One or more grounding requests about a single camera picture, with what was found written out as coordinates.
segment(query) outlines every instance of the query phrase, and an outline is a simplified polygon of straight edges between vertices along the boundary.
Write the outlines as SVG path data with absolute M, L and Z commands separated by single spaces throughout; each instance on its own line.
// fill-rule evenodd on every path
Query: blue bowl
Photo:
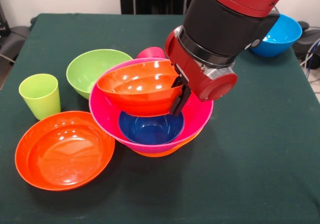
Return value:
M 301 36 L 302 28 L 294 19 L 280 15 L 280 18 L 263 39 L 251 51 L 264 57 L 274 57 L 289 49 Z
M 159 145 L 173 141 L 184 127 L 182 113 L 157 117 L 136 117 L 122 111 L 119 116 L 119 127 L 130 141 L 145 144 Z

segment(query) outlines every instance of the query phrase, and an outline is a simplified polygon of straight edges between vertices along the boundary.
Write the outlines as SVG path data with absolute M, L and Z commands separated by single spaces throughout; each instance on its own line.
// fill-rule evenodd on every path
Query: pink cup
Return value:
M 140 58 L 166 58 L 166 54 L 163 49 L 159 47 L 149 47 L 145 50 L 142 50 L 140 54 L 138 54 L 137 59 Z
M 109 69 L 107 72 L 147 61 L 163 60 L 160 58 L 141 58 L 134 59 L 130 61 L 123 62 Z M 184 128 L 181 134 L 173 141 L 167 144 L 161 145 L 143 145 L 137 144 L 129 141 L 121 132 L 118 120 L 121 110 L 111 104 L 109 99 L 104 95 L 95 84 L 89 98 L 90 112 L 95 120 L 95 122 L 103 129 L 106 133 L 114 137 L 116 140 L 120 141 L 122 144 L 126 145 L 130 149 L 142 153 L 161 153 L 172 149 L 173 147 L 179 145 L 181 142 L 187 140 L 188 138 L 199 132 L 209 121 L 212 114 L 214 102 L 205 101 L 201 102 L 195 94 L 192 93 L 188 99 L 186 105 L 184 106 L 182 112 L 184 116 Z

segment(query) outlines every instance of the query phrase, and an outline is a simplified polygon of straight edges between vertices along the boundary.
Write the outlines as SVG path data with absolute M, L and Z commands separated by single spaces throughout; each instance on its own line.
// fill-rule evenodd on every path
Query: orange bowl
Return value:
M 103 75 L 97 86 L 119 109 L 138 117 L 169 114 L 181 86 L 171 88 L 178 74 L 171 61 L 122 67 Z
M 195 139 L 200 134 L 201 131 L 202 131 L 202 129 L 200 131 L 198 131 L 195 135 L 188 138 L 187 140 L 181 142 L 179 145 L 176 145 L 174 148 L 167 150 L 167 151 L 164 151 L 164 152 L 161 152 L 161 153 L 142 153 L 142 152 L 135 151 L 135 150 L 133 150 L 133 151 L 138 153 L 139 155 L 143 155 L 146 157 L 164 157 L 164 156 L 167 156 L 167 155 L 170 155 L 170 154 L 176 152 L 181 147 L 183 147 L 183 146 L 187 145 L 189 142 L 193 141 L 193 139 Z
M 32 126 L 15 152 L 15 166 L 29 184 L 52 191 L 80 187 L 109 163 L 115 139 L 88 112 L 67 111 Z

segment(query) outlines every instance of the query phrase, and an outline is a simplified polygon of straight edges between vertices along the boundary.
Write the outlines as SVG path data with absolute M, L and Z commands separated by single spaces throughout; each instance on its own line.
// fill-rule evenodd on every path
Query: light blue bowl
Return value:
M 289 49 L 301 36 L 302 28 L 294 19 L 280 15 L 262 43 L 251 51 L 263 57 L 274 57 Z

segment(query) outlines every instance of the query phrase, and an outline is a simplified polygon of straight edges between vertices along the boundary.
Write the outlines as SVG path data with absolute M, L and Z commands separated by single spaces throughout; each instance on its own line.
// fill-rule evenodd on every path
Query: green tablecloth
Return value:
M 214 104 L 203 132 L 164 158 L 117 143 L 94 181 L 50 192 L 15 169 L 35 118 L 18 94 L 35 73 L 58 78 L 63 111 L 88 111 L 66 80 L 77 55 L 113 48 L 133 57 L 163 46 L 182 16 L 40 15 L 0 92 L 1 223 L 319 223 L 320 105 L 291 50 L 238 56 L 236 87 Z

